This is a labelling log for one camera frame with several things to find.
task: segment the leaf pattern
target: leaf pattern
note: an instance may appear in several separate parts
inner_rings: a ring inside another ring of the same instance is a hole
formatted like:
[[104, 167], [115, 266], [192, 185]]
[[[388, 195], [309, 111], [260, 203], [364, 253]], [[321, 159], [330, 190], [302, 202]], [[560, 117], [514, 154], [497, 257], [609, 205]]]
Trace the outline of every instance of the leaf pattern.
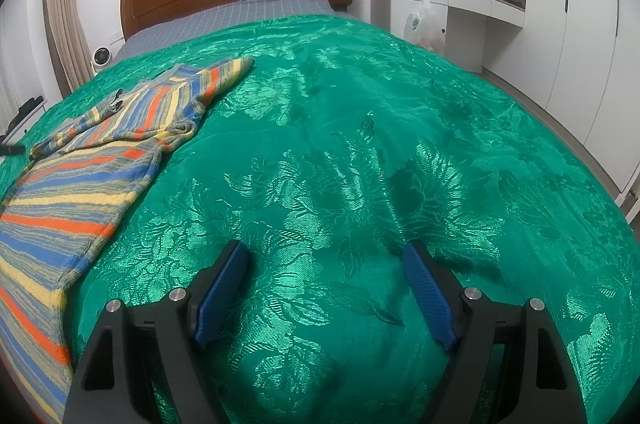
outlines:
[[[248, 273], [198, 358], [231, 421], [417, 422], [447, 361], [399, 259], [421, 238], [464, 285], [544, 299], [589, 422], [605, 424], [640, 374], [633, 235], [553, 134], [434, 54], [337, 17], [241, 25], [101, 72], [25, 142], [174, 63], [245, 55], [251, 74], [68, 293], [74, 357], [109, 299], [157, 300], [240, 238]], [[5, 160], [1, 186], [25, 164]], [[175, 422], [161, 383], [156, 397]]]

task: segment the plastic bag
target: plastic bag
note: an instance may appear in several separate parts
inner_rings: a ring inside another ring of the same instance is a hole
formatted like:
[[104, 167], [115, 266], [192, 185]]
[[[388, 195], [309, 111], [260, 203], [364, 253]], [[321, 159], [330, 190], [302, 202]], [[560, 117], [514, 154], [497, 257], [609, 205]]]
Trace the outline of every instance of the plastic bag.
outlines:
[[439, 56], [444, 55], [444, 30], [433, 12], [430, 0], [422, 0], [418, 12], [412, 12], [407, 17], [404, 39]]

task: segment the green bedspread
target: green bedspread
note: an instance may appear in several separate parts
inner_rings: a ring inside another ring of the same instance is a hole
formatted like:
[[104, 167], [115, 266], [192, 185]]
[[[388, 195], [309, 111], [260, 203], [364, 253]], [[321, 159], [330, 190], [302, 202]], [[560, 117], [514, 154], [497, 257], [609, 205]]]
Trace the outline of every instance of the green bedspread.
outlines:
[[421, 238], [464, 285], [545, 301], [604, 424], [640, 374], [633, 235], [551, 132], [434, 54], [337, 17], [245, 24], [103, 71], [24, 141], [175, 63], [242, 56], [254, 70], [70, 292], [75, 357], [109, 299], [158, 300], [239, 238], [255, 259], [202, 358], [232, 420], [416, 422], [447, 361], [398, 256]]

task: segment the metal screw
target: metal screw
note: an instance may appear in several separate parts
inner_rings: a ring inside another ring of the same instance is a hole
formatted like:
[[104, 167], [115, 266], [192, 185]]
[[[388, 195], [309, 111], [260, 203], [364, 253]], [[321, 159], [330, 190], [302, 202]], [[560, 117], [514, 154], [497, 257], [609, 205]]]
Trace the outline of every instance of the metal screw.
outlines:
[[173, 289], [171, 292], [169, 292], [169, 299], [171, 301], [180, 301], [181, 299], [184, 299], [186, 295], [187, 291], [182, 287], [178, 287], [177, 289]]
[[531, 308], [534, 309], [534, 310], [544, 310], [545, 309], [545, 302], [543, 302], [542, 299], [531, 298], [531, 300], [529, 301], [529, 305], [531, 305]]
[[480, 299], [482, 297], [482, 291], [476, 287], [467, 287], [465, 289], [465, 296], [469, 299]]
[[120, 310], [121, 306], [122, 302], [119, 299], [112, 299], [105, 305], [105, 308], [107, 309], [107, 312], [115, 312]]

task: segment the blue gripper pad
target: blue gripper pad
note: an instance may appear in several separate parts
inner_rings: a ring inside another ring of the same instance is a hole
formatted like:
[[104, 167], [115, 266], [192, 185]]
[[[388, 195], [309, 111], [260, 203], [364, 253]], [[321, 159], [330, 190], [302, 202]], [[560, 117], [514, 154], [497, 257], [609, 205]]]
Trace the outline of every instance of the blue gripper pad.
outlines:
[[410, 242], [402, 248], [402, 268], [431, 335], [450, 350], [458, 342], [458, 336], [452, 326], [451, 306]]
[[200, 346], [217, 338], [246, 272], [249, 250], [238, 242], [198, 306], [193, 339]]

